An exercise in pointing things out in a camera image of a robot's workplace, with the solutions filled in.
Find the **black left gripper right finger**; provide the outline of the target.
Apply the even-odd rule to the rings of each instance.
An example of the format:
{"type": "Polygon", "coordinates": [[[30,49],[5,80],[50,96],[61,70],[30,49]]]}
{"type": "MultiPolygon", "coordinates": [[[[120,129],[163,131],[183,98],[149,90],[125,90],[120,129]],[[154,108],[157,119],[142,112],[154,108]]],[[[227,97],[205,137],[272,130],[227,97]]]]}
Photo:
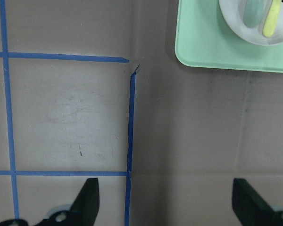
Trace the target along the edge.
{"type": "Polygon", "coordinates": [[[246,179],[233,179],[232,209],[243,226],[283,226],[283,209],[272,208],[246,179]]]}

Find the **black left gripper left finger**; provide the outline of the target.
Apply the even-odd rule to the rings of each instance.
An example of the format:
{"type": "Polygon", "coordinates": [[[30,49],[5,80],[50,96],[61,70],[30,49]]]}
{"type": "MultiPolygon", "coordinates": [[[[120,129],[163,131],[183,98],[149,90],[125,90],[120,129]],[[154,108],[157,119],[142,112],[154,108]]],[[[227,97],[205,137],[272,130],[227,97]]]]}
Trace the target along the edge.
{"type": "Polygon", "coordinates": [[[69,209],[56,211],[37,225],[92,226],[95,224],[99,208],[99,181],[97,178],[88,178],[69,209]]]}

